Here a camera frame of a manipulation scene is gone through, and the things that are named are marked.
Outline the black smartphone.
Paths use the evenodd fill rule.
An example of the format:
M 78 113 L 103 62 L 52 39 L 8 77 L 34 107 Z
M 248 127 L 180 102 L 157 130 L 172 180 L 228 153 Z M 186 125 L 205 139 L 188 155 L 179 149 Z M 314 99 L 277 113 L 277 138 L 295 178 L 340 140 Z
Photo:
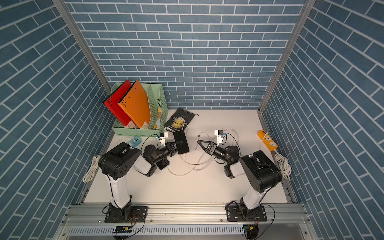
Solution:
M 158 161 L 156 163 L 156 165 L 160 170 L 163 170 L 170 165 L 170 162 L 167 158 L 164 158 L 164 159 L 161 159 L 160 161 Z

